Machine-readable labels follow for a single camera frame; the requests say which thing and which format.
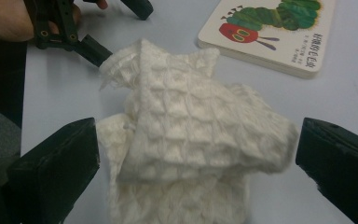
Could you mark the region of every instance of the red caterpillar head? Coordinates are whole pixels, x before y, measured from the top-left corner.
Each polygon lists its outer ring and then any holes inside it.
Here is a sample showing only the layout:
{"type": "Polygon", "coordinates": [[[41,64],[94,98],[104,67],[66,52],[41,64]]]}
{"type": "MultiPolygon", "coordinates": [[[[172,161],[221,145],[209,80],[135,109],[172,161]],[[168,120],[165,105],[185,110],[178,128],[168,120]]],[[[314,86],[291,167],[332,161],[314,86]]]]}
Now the red caterpillar head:
{"type": "Polygon", "coordinates": [[[223,23],[219,29],[220,33],[228,39],[239,43],[254,42],[258,38],[258,32],[246,29],[239,25],[223,23]]]}

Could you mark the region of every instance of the smocked fabric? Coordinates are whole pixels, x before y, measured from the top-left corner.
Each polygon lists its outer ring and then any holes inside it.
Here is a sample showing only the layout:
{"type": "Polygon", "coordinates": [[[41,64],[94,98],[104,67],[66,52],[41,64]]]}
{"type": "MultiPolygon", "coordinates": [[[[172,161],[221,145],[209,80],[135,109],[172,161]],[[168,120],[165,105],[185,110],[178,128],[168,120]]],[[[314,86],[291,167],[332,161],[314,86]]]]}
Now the smocked fabric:
{"type": "Polygon", "coordinates": [[[214,80],[218,57],[140,40],[101,65],[103,86],[131,89],[125,113],[97,124],[113,223],[242,223],[249,174],[289,165],[295,125],[252,88],[214,80]]]}

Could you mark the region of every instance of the finger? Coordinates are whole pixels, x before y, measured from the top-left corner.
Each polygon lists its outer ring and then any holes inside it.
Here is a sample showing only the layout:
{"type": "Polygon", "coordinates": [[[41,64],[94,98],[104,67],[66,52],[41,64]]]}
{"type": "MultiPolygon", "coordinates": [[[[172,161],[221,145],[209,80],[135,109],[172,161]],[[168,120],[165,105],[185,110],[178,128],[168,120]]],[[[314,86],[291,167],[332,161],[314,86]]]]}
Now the finger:
{"type": "Polygon", "coordinates": [[[107,8],[107,2],[106,2],[106,0],[98,0],[97,6],[98,6],[100,9],[106,9],[106,8],[107,8]]]}
{"type": "MultiPolygon", "coordinates": [[[[72,5],[72,13],[73,13],[73,18],[74,18],[75,24],[79,24],[80,19],[81,19],[81,11],[80,11],[80,8],[75,4],[72,5]]],[[[48,26],[50,27],[50,31],[53,34],[57,35],[60,33],[60,29],[58,28],[56,23],[49,21],[48,26]]]]}
{"type": "Polygon", "coordinates": [[[79,24],[80,18],[81,18],[81,10],[80,10],[80,8],[77,5],[72,4],[72,12],[73,12],[73,15],[74,15],[75,24],[79,24]]]}

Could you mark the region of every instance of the human hand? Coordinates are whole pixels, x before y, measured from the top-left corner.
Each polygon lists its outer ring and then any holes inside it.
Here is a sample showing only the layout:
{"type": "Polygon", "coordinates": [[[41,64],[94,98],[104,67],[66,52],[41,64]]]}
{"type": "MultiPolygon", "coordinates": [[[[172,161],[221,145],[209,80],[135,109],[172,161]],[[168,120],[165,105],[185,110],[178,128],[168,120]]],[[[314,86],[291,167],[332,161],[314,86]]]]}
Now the human hand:
{"type": "MultiPolygon", "coordinates": [[[[100,9],[107,8],[106,0],[99,0],[97,6],[100,9]]],[[[80,8],[72,5],[75,23],[80,21],[80,8]]],[[[51,31],[58,33],[58,27],[53,22],[49,23],[51,31]]],[[[0,0],[0,39],[6,41],[26,41],[34,37],[34,27],[29,18],[27,8],[23,0],[0,0]]]]}

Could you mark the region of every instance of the book title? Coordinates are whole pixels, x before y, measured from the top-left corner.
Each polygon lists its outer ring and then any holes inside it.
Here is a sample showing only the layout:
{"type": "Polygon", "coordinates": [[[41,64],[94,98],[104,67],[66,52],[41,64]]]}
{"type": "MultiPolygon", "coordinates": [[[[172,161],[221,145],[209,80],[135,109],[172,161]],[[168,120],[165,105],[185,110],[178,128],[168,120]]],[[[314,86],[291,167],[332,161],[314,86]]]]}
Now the book title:
{"type": "Polygon", "coordinates": [[[314,34],[311,39],[309,35],[305,35],[301,47],[295,49],[292,63],[305,64],[306,67],[310,68],[315,67],[318,62],[322,38],[323,36],[320,34],[314,34]]]}

